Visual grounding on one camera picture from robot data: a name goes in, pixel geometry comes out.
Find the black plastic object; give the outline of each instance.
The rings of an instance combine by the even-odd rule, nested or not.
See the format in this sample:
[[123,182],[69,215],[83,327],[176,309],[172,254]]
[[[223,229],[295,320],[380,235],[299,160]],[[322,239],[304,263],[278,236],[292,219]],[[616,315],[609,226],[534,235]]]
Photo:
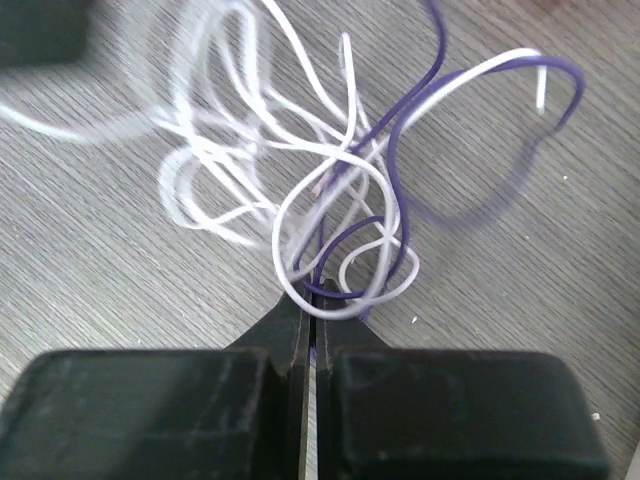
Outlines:
[[345,351],[335,371],[338,478],[608,476],[580,386],[555,357]]
[[87,45],[93,0],[0,0],[0,68],[69,63]]
[[44,355],[4,408],[0,478],[279,478],[278,393],[259,351]]
[[396,350],[284,296],[224,351],[43,355],[0,414],[0,479],[302,480],[314,358],[319,480],[607,476],[560,360]]

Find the white wire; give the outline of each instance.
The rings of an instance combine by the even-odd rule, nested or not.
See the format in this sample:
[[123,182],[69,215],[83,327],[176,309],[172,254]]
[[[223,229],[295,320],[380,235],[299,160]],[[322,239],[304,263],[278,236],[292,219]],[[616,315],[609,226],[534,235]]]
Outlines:
[[[340,124],[345,125],[344,133],[273,87],[270,81],[269,33],[265,28],[261,28],[263,25],[260,23],[260,16],[249,0],[191,0],[187,4],[173,43],[170,69],[171,104],[161,101],[151,81],[153,74],[149,61],[151,50],[147,45],[151,21],[148,11],[143,15],[144,18],[134,20],[135,16],[132,13],[136,11],[130,10],[129,15],[125,14],[125,18],[128,19],[125,33],[128,36],[125,35],[123,38],[131,41],[132,35],[141,35],[145,48],[140,52],[139,49],[129,48],[127,45],[123,50],[128,52],[130,67],[139,67],[138,75],[130,73],[130,82],[145,105],[141,111],[96,125],[59,127],[0,104],[0,118],[59,140],[78,143],[98,144],[112,139],[135,138],[156,128],[178,135],[185,140],[186,144],[176,148],[163,159],[158,174],[160,199],[169,218],[183,228],[207,230],[229,242],[245,247],[265,248],[268,245],[263,240],[248,238],[225,226],[240,216],[252,215],[258,222],[260,230],[271,232],[270,248],[275,273],[289,296],[301,308],[318,318],[327,320],[351,318],[372,305],[400,295],[416,279],[420,268],[418,255],[407,246],[406,253],[407,259],[412,264],[411,271],[399,286],[381,294],[385,288],[391,263],[392,247],[401,246],[400,241],[394,237],[400,226],[399,208],[382,157],[389,137],[381,141],[373,140],[364,159],[347,152],[347,149],[356,143],[357,138],[361,138],[371,129],[356,88],[349,36],[343,34],[339,45],[339,64],[348,94],[348,108],[345,113],[322,86],[300,38],[275,0],[260,1],[285,33],[314,94],[328,113]],[[230,15],[238,15],[242,26],[240,35],[243,43],[239,62],[236,62],[231,53],[225,28],[225,21]],[[232,114],[216,92],[207,54],[212,41],[216,43],[231,85],[251,110],[245,119],[239,119]],[[539,55],[540,53],[533,49],[516,49],[468,70],[425,99],[410,116],[402,132],[409,129],[457,88],[477,76],[511,60]],[[536,108],[540,114],[544,112],[546,79],[546,67],[540,67],[536,90]],[[208,107],[198,106],[192,98],[200,84]],[[274,116],[274,113],[279,111],[289,111],[305,121],[314,132],[315,141],[300,138],[285,129]],[[199,124],[233,133],[236,135],[237,144],[223,145],[204,137],[197,127]],[[270,132],[277,139],[265,138],[263,132]],[[329,138],[338,144],[330,143]],[[306,152],[324,158],[280,204],[268,198],[258,178],[258,166],[269,161],[265,152],[278,150]],[[332,185],[328,185],[338,161],[350,164],[351,168]],[[220,182],[239,206],[217,218],[210,218],[205,213],[198,205],[193,193],[194,178],[203,169]],[[384,199],[384,220],[374,223],[380,237],[346,255],[338,271],[340,288],[344,292],[352,291],[348,285],[346,273],[349,266],[362,253],[379,249],[376,270],[361,298],[355,299],[353,303],[341,310],[324,311],[308,303],[298,294],[291,282],[304,277],[318,265],[329,245],[353,224],[360,210],[368,216],[374,216],[374,212],[366,202],[371,179],[380,186]],[[358,180],[360,185],[356,189],[353,184]],[[296,198],[306,189],[312,189],[316,194],[324,191],[316,205],[302,218],[301,224],[296,226],[292,223],[295,215],[290,213],[290,210]],[[299,271],[293,272],[294,263],[306,250],[322,218],[343,193],[347,193],[352,201],[338,227],[328,237],[324,248]],[[283,230],[288,233],[290,239],[284,251],[284,259],[281,250]]]

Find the table surface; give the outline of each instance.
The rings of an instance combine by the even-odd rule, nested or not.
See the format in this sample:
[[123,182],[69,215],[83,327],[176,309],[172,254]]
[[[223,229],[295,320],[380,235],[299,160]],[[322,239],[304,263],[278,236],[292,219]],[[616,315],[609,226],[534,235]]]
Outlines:
[[[152,3],[136,2],[136,21],[154,15]],[[341,101],[338,35],[351,33],[372,119],[434,59],[436,38],[418,1],[281,4],[322,81]],[[122,5],[110,0],[97,8],[91,62],[4,75],[3,100],[57,122],[131,109],[137,99],[124,72],[139,66],[121,56]],[[640,2],[442,0],[442,8],[450,44],[445,71],[532,46],[574,60],[588,90],[567,128],[540,149],[526,188],[500,219],[452,235],[412,216],[421,274],[402,297],[374,309],[371,328],[397,346],[560,356],[600,415],[614,478],[624,478],[640,437]],[[174,20],[156,14],[154,62],[164,78],[162,40],[170,38]],[[274,37],[276,85],[325,117],[291,50],[281,35]],[[436,108],[401,142],[406,189],[448,214],[486,196],[526,132],[557,118],[570,98],[571,83],[553,74],[548,113],[540,120],[534,83],[533,71],[493,76]],[[163,155],[178,144],[157,132],[82,147],[3,124],[0,397],[44,350],[224,346],[279,296],[269,255],[168,221],[156,175]],[[282,194],[317,161],[277,155],[261,165],[260,175],[274,195]],[[203,180],[200,189],[212,211],[229,208],[214,183]],[[375,193],[372,204],[380,206]],[[371,232],[353,241],[366,238]],[[374,260],[355,262],[354,284],[371,274]],[[337,272],[336,262],[329,271]],[[311,476],[314,455],[311,446]]]

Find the gray wood-grain surface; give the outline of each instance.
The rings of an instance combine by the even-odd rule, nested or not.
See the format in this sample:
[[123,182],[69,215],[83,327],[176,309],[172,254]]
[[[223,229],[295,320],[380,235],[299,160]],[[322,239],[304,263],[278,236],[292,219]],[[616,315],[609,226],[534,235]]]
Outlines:
[[[131,108],[136,98],[123,75],[137,66],[121,59],[122,5],[98,3],[93,60],[4,75],[2,101],[69,122]],[[138,15],[147,3],[136,2]],[[373,119],[433,61],[435,35],[417,0],[281,3],[336,95],[343,92],[337,38],[351,33]],[[374,310],[371,327],[397,346],[532,349],[565,359],[600,414],[615,478],[622,478],[640,436],[640,2],[441,3],[450,34],[446,71],[538,47],[578,63],[587,93],[499,220],[454,236],[413,217],[422,273],[401,298]],[[162,73],[172,19],[167,12],[158,19],[165,27],[154,29],[154,62]],[[314,105],[290,49],[275,37],[276,83]],[[399,151],[407,190],[450,214],[479,202],[541,122],[534,82],[533,71],[483,79],[425,117]],[[551,76],[545,123],[560,114],[571,88]],[[224,346],[277,298],[269,255],[167,220],[156,173],[178,143],[158,132],[80,147],[2,124],[0,398],[42,351]],[[317,161],[274,155],[261,175],[284,191]],[[207,198],[230,206],[219,192]],[[372,262],[355,263],[355,282]]]

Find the wire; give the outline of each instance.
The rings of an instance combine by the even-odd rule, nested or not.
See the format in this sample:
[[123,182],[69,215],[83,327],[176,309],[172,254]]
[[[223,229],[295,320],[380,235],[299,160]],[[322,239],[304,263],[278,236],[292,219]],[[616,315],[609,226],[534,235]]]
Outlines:
[[[183,228],[209,231],[243,247],[270,250],[274,271],[282,287],[301,308],[321,319],[343,320],[356,315],[366,318],[373,306],[401,295],[410,287],[420,269],[420,258],[409,245],[410,208],[422,219],[450,230],[481,225],[491,218],[486,210],[500,212],[506,208],[524,184],[537,146],[564,126],[584,91],[584,78],[575,65],[527,48],[502,53],[469,70],[453,72],[434,81],[445,59],[446,29],[435,0],[424,0],[425,10],[433,19],[440,39],[434,63],[425,76],[372,126],[357,90],[349,35],[343,33],[338,46],[338,63],[347,87],[345,112],[323,87],[302,41],[276,1],[260,2],[287,37],[311,92],[326,112],[344,126],[344,132],[272,85],[270,33],[259,10],[249,0],[188,2],[179,17],[172,42],[170,103],[161,100],[152,81],[150,12],[140,10],[138,2],[133,2],[124,15],[126,24],[121,38],[125,59],[130,66],[138,67],[137,72],[129,68],[128,75],[129,83],[143,105],[139,111],[95,125],[56,126],[0,104],[0,118],[58,140],[85,144],[132,139],[158,129],[182,138],[184,144],[162,160],[158,172],[160,200],[171,221]],[[231,16],[237,16],[241,25],[239,58],[232,53],[228,38],[226,24]],[[129,48],[134,39],[140,39],[142,51]],[[212,43],[230,84],[250,110],[245,118],[232,113],[233,109],[225,105],[216,91],[208,55]],[[525,142],[523,155],[498,190],[482,205],[456,218],[437,214],[430,206],[409,198],[398,174],[399,138],[448,95],[478,76],[530,67],[538,69],[535,108],[540,115],[545,110],[548,69],[560,69],[571,75],[576,83],[576,93],[553,129]],[[199,93],[206,106],[197,103]],[[315,139],[301,138],[284,128],[275,116],[282,112],[292,113],[307,123]],[[392,125],[390,133],[381,137],[388,125]],[[233,140],[222,143],[215,135],[213,138],[205,136],[203,126],[226,137],[231,134]],[[268,167],[274,153],[279,151],[305,152],[319,158],[318,165],[280,203],[269,198],[258,173],[259,167]],[[193,191],[194,180],[201,172],[210,173],[237,205],[217,218],[209,217],[199,206]],[[381,189],[383,215],[375,214],[366,201],[371,180]],[[317,201],[301,216],[294,214],[292,207],[296,199],[307,190],[316,195]],[[325,240],[325,217],[345,193],[351,198],[347,212]],[[356,222],[360,212],[366,218]],[[256,236],[242,235],[229,226],[233,220],[247,215],[253,217]],[[342,292],[323,290],[320,282],[329,258],[342,242],[368,225],[373,225],[379,236],[343,258],[338,268]],[[318,239],[318,250],[310,261],[301,265],[314,237]],[[354,291],[347,281],[347,271],[360,255],[372,250],[378,250],[378,259],[369,286]],[[398,286],[389,290],[390,280],[405,259],[411,262],[409,273]],[[294,288],[293,282],[297,280],[302,280],[316,295],[353,302],[340,310],[319,309]]]

